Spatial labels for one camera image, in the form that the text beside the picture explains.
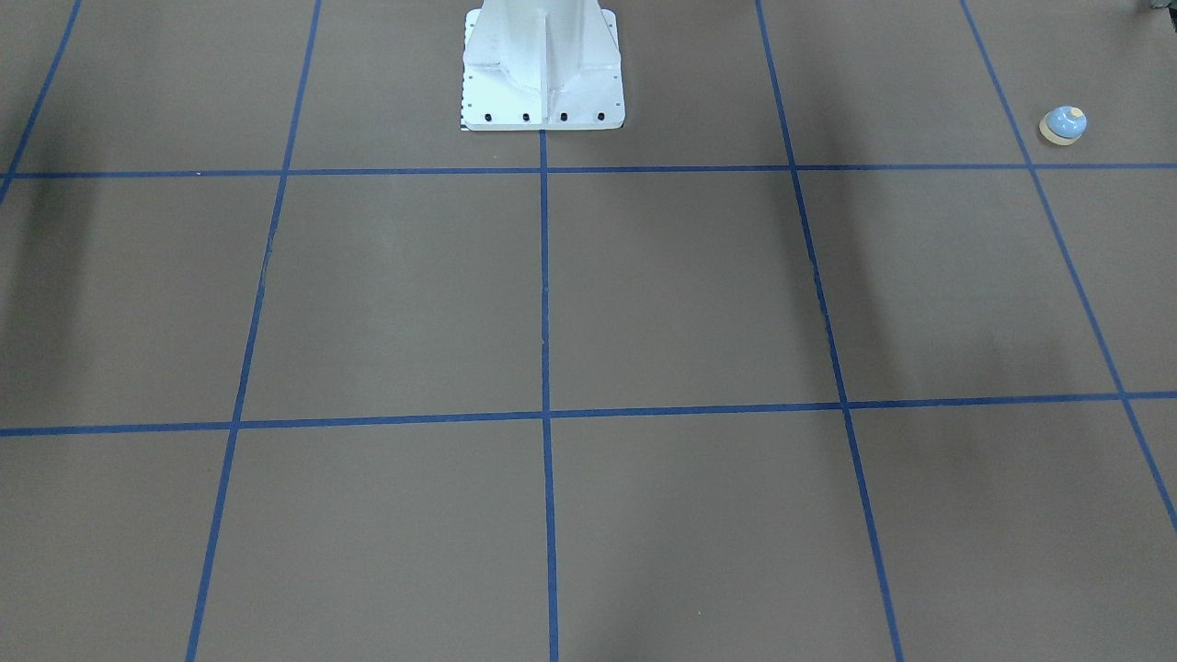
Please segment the blue and cream call bell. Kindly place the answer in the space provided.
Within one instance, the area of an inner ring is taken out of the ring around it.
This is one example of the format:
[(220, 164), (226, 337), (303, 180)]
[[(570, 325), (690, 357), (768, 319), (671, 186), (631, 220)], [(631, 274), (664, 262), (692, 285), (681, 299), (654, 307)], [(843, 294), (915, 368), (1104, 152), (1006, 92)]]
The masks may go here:
[(1053, 145), (1069, 146), (1077, 143), (1088, 130), (1084, 110), (1059, 106), (1043, 115), (1038, 124), (1039, 134)]

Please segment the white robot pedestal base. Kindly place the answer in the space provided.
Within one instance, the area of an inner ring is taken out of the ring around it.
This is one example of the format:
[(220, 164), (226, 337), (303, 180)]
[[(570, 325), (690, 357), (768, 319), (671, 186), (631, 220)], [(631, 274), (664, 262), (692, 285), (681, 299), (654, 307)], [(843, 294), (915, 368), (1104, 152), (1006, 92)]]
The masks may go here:
[(463, 21), (464, 131), (609, 131), (626, 119), (621, 35), (597, 1), (484, 1)]

